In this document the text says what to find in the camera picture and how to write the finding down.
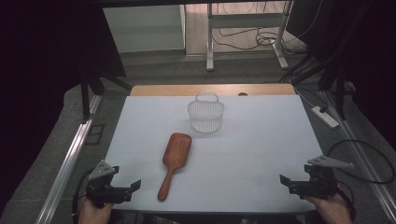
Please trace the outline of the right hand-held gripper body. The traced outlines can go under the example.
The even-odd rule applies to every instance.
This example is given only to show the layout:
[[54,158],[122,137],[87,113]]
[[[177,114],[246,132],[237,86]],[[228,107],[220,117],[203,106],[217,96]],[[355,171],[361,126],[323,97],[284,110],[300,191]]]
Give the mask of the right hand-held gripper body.
[[352,162],[339,161],[327,156],[318,156],[307,161],[304,170],[309,174],[308,197],[331,198],[337,191],[334,168],[353,169]]

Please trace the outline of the white metal desk frame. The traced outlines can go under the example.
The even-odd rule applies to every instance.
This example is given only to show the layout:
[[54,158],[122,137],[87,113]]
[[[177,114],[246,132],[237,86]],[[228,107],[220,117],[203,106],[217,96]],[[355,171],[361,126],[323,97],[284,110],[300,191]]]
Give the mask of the white metal desk frame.
[[276,40],[270,43],[282,69],[288,69],[289,65],[281,49],[282,37],[290,15],[293,0],[286,0],[284,9],[279,13],[256,13],[256,14],[213,14],[212,4],[207,5],[208,39],[206,49],[206,70],[214,70],[214,47],[212,31],[221,28],[278,28]]

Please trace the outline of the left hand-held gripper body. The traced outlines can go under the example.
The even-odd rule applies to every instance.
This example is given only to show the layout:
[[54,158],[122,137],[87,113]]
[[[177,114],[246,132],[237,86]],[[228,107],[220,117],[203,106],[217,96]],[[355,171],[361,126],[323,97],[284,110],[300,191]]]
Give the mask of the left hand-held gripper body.
[[100,161],[93,168],[88,178],[86,197],[96,207],[103,208],[106,203],[120,203],[118,192],[111,186],[111,181],[118,172],[118,166],[112,167],[105,161]]

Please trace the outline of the white cabinet panel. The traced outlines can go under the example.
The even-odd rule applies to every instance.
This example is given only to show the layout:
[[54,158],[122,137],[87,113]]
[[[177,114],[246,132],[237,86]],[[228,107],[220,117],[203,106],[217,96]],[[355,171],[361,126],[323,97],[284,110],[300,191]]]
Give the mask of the white cabinet panel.
[[119,53],[183,50],[183,5],[103,9]]

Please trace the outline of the white power strip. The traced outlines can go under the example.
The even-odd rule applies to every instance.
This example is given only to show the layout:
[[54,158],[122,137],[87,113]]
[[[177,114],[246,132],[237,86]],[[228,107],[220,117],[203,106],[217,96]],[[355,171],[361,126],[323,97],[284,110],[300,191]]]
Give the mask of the white power strip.
[[322,120],[329,128],[335,129],[339,126],[339,123],[333,119],[324,109],[319,106],[314,106],[311,111]]

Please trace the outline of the aluminium rail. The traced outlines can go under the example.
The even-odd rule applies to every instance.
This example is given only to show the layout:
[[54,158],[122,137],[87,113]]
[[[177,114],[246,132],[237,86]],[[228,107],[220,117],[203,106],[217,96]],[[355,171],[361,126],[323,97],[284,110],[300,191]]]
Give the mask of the aluminium rail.
[[62,199],[67,182],[72,174],[74,166],[78,160],[78,155],[82,149],[89,129],[92,126],[92,121],[95,116],[97,107],[99,106],[102,97],[94,95],[89,104],[89,115],[86,121],[83,121],[78,126],[78,131],[64,157],[64,161],[60,167],[58,174],[52,184],[47,199],[38,214],[35,224],[50,224],[56,209]]
[[[341,131],[342,135],[346,140],[354,141],[355,134],[352,132],[352,129],[350,128],[350,125],[347,123],[347,121],[342,119],[342,117],[337,112],[335,101],[332,98],[332,95],[326,91],[321,91],[319,94],[328,103],[328,110],[331,112],[334,119],[339,123],[339,130]],[[368,156],[363,151],[361,143],[354,141],[351,144],[351,151],[365,177],[370,179],[379,179],[379,174],[369,161]],[[390,194],[388,187],[385,184],[373,183],[370,184],[370,187],[378,199],[381,208],[385,212],[389,224],[396,224],[396,200]]]

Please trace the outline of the person's left hand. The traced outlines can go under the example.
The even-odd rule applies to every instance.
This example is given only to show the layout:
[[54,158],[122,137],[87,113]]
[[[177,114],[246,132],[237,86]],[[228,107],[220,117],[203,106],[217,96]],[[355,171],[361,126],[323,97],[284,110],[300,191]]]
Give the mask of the person's left hand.
[[108,224],[113,203],[98,208],[90,199],[84,198],[78,213],[78,224]]

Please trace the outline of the black metal stand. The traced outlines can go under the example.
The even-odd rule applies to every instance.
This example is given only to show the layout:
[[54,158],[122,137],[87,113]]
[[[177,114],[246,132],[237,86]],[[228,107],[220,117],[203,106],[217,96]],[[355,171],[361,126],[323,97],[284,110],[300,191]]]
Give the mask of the black metal stand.
[[101,71],[95,73],[82,72],[80,76],[80,87],[83,123],[86,123],[88,119],[92,116],[89,90],[92,90],[95,95],[102,95],[105,91],[105,87],[101,81],[101,77],[124,88],[127,91],[131,91],[133,88],[131,84],[128,84],[127,82],[121,80],[119,77],[114,77]]
[[291,85],[297,85],[309,77],[321,73],[318,81],[318,89],[320,91],[328,91],[332,85],[335,85],[335,109],[341,119],[345,119],[344,113],[344,97],[346,76],[340,57],[336,54],[328,57],[326,60],[309,66],[308,69],[302,69],[308,61],[313,62],[314,56],[307,54],[296,65],[290,68],[285,75],[279,80],[280,83],[290,82]]

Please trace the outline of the person's right hand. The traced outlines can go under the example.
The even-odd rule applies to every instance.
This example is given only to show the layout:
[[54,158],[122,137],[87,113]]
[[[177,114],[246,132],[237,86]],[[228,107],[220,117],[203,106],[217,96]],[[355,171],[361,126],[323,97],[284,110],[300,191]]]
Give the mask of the person's right hand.
[[335,194],[329,199],[316,197],[305,197],[304,199],[316,207],[319,215],[327,224],[353,224],[347,203],[339,194]]

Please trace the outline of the white plastic mesh basket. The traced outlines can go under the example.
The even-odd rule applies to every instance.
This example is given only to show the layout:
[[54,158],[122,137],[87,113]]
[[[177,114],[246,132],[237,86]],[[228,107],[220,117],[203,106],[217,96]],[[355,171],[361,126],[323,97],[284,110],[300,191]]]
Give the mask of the white plastic mesh basket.
[[[215,100],[200,100],[200,96],[214,96]],[[214,133],[222,124],[225,105],[213,91],[199,92],[188,104],[190,126],[198,133]]]

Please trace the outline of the black curtain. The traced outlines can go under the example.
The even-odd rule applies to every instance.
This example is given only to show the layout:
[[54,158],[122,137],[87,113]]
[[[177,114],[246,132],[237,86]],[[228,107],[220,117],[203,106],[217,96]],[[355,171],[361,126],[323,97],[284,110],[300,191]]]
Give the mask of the black curtain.
[[298,83],[319,71],[319,87],[342,75],[353,100],[396,149],[396,0],[294,0],[287,31],[318,65],[287,77]]
[[64,95],[125,72],[95,0],[0,0],[0,216],[47,141]]

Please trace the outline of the white table cover sheet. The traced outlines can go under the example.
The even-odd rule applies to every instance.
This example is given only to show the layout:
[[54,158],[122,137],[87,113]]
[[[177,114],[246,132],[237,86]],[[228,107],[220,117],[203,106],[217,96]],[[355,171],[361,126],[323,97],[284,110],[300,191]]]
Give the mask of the white table cover sheet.
[[[155,213],[296,213],[312,204],[281,185],[284,175],[308,177],[304,164],[322,151],[297,95],[223,96],[218,131],[202,134],[190,126],[190,96],[127,98],[106,162],[119,167],[116,187],[140,181],[121,208]],[[192,144],[175,172],[168,197],[158,191],[166,175],[163,153],[172,133]]]

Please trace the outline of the brown wooden hairbrush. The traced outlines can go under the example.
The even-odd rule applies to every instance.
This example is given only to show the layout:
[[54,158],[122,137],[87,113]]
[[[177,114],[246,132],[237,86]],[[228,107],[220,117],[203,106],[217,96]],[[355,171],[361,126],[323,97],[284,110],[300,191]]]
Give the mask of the brown wooden hairbrush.
[[157,199],[160,202],[165,201],[168,196],[174,172],[185,166],[190,152],[191,143],[192,138],[187,134],[171,134],[166,150],[163,154],[163,164],[167,168],[167,173],[157,195]]

